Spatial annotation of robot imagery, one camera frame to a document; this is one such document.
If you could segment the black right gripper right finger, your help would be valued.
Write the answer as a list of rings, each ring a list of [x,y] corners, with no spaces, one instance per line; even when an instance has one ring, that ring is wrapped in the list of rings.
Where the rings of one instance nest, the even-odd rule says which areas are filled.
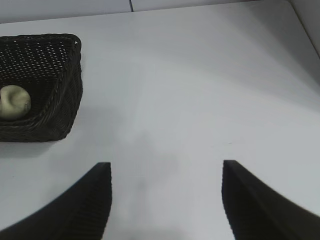
[[[224,160],[221,196],[237,240],[318,240],[320,218],[282,196],[236,160]]]

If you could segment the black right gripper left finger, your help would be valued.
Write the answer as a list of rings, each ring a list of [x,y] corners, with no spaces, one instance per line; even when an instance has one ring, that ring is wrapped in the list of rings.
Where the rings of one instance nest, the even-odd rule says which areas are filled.
[[[55,200],[1,230],[2,240],[100,240],[112,206],[112,172],[99,162]]]

